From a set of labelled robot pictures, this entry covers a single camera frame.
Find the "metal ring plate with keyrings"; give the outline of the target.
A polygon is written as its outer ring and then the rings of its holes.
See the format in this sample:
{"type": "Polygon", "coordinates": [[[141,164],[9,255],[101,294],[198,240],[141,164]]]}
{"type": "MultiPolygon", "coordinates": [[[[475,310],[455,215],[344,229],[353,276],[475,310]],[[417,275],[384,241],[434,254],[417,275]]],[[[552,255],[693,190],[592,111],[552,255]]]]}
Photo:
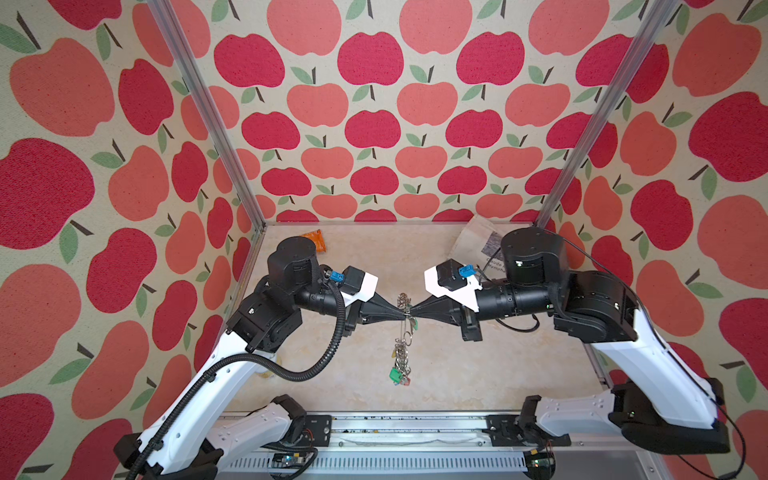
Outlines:
{"type": "Polygon", "coordinates": [[[397,308],[405,319],[401,322],[400,336],[395,339],[392,352],[394,360],[389,378],[395,386],[409,386],[411,383],[411,368],[409,365],[409,347],[412,345],[413,334],[418,330],[418,320],[411,315],[411,298],[406,293],[398,296],[397,308]]]}

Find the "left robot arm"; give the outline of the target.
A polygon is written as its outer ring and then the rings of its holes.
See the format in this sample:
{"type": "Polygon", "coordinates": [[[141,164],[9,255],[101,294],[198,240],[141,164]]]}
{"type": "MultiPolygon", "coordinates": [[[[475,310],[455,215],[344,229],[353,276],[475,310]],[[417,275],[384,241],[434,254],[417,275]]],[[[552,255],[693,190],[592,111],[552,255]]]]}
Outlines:
{"type": "Polygon", "coordinates": [[[246,381],[271,373],[290,382],[317,377],[343,337],[366,322],[401,321],[408,310],[376,292],[376,276],[349,266],[322,265],[315,244],[303,236],[282,240],[267,259],[268,272],[227,321],[201,370],[151,426],[128,434],[114,448],[130,479],[213,479],[226,460],[265,448],[287,458],[288,478],[301,475],[317,456],[306,410],[291,396],[223,427],[215,425],[246,381]],[[278,349],[302,324],[304,311],[335,320],[328,346],[310,367],[293,371],[276,361],[278,349]]]}

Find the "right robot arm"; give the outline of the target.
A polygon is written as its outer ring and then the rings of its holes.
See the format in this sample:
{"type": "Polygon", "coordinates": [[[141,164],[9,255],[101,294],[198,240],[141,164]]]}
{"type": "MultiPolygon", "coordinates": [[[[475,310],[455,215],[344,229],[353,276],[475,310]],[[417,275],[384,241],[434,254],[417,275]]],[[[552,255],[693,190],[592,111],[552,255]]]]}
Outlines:
{"type": "Polygon", "coordinates": [[[728,429],[719,419],[721,383],[681,360],[620,278],[571,270],[564,238],[536,227],[507,233],[500,253],[501,281],[480,283],[453,259],[427,270],[430,296],[411,315],[457,325],[465,340],[479,341],[483,321],[547,314],[555,330],[593,345],[629,378],[591,397],[527,397],[516,420],[523,441],[604,433],[664,455],[729,452],[728,429]]]}

